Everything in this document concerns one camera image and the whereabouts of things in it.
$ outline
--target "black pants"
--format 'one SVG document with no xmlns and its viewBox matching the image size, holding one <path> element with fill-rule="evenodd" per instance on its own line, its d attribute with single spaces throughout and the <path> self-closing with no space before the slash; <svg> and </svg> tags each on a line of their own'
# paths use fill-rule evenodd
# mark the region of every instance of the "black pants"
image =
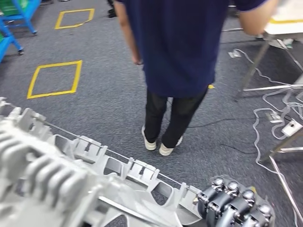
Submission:
<svg viewBox="0 0 303 227">
<path fill-rule="evenodd" d="M 113 9 L 113 0 L 107 0 L 107 3 L 112 8 Z"/>
<path fill-rule="evenodd" d="M 162 142 L 167 148 L 175 148 L 206 93 L 207 90 L 193 98 L 174 98 L 171 121 Z M 160 133 L 166 103 L 167 97 L 160 97 L 147 90 L 144 133 L 148 142 L 155 142 Z"/>
</svg>

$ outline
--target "shoe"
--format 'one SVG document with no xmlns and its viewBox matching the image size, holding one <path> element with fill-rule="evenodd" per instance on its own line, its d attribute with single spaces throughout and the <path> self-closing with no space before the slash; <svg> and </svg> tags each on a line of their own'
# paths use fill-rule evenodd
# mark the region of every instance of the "shoe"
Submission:
<svg viewBox="0 0 303 227">
<path fill-rule="evenodd" d="M 117 15 L 116 15 L 115 10 L 109 10 L 108 11 L 108 18 L 113 18 L 113 17 L 116 17 Z"/>
<path fill-rule="evenodd" d="M 177 143 L 176 147 L 179 146 L 183 140 L 183 136 L 181 136 Z M 160 148 L 159 149 L 159 152 L 162 155 L 162 156 L 169 156 L 170 155 L 174 148 L 167 148 L 164 144 L 161 144 Z"/>
<path fill-rule="evenodd" d="M 153 143 L 148 142 L 145 137 L 144 130 L 145 130 L 145 126 L 143 126 L 141 132 L 142 132 L 143 138 L 144 138 L 145 148 L 147 148 L 147 150 L 150 150 L 150 151 L 156 150 L 156 148 L 157 148 L 157 143 L 156 141 Z"/>
</svg>

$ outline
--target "black cable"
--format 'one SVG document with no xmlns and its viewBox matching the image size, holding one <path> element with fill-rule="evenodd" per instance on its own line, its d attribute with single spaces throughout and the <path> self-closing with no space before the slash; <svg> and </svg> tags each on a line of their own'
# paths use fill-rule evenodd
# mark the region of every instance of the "black cable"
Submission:
<svg viewBox="0 0 303 227">
<path fill-rule="evenodd" d="M 286 119 L 286 120 L 287 120 L 287 121 L 289 121 L 289 122 L 291 122 L 291 121 L 292 120 L 292 118 L 290 117 L 290 116 L 288 115 L 288 114 L 285 115 L 285 116 L 284 116 L 284 119 Z"/>
<path fill-rule="evenodd" d="M 236 120 L 255 120 L 255 118 L 224 118 L 224 119 L 220 119 L 211 123 L 207 123 L 204 125 L 199 125 L 199 126 L 188 126 L 187 128 L 203 128 L 209 125 L 212 125 L 212 124 L 217 124 L 219 122 L 224 122 L 224 121 L 236 121 Z"/>
<path fill-rule="evenodd" d="M 236 147 L 227 145 L 227 144 L 220 143 L 220 145 L 221 146 L 224 146 L 224 147 L 228 147 L 228 148 L 232 148 L 232 149 L 239 151 L 240 153 L 243 153 L 243 154 L 246 154 L 246 155 L 252 155 L 252 154 L 255 154 L 256 153 L 255 151 L 255 152 L 244 152 L 244 151 L 241 151 L 241 150 L 239 150 L 239 149 L 237 149 Z"/>
</svg>

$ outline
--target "person's arm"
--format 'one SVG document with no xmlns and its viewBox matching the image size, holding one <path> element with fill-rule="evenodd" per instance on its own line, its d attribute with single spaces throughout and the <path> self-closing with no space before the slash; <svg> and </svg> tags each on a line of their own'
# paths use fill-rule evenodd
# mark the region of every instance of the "person's arm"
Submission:
<svg viewBox="0 0 303 227">
<path fill-rule="evenodd" d="M 120 27 L 122 30 L 127 44 L 131 51 L 132 61 L 134 64 L 140 64 L 141 59 L 136 42 L 134 41 L 134 37 L 131 31 L 131 25 L 129 24 L 125 5 L 121 0 L 115 0 L 114 5 L 116 13 L 118 16 L 119 23 L 120 24 Z"/>
<path fill-rule="evenodd" d="M 242 28 L 249 35 L 259 35 L 275 13 L 279 0 L 235 0 Z"/>
</svg>

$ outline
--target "electrical outlet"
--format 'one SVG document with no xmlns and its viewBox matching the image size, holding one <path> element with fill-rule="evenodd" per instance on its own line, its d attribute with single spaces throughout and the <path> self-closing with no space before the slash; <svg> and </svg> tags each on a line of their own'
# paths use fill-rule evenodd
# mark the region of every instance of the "electrical outlet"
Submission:
<svg viewBox="0 0 303 227">
<path fill-rule="evenodd" d="M 283 120 L 277 112 L 266 113 L 266 116 L 271 123 L 281 123 Z"/>
<path fill-rule="evenodd" d="M 301 125 L 300 123 L 298 123 L 295 120 L 292 119 L 292 121 L 289 122 L 286 126 L 285 126 L 283 129 L 282 129 L 282 132 L 286 135 L 286 136 L 292 136 L 293 134 L 296 133 L 297 131 L 301 129 L 303 126 Z"/>
<path fill-rule="evenodd" d="M 233 51 L 233 52 L 228 52 L 228 54 L 231 57 L 231 58 L 240 58 L 241 54 L 239 51 Z"/>
</svg>

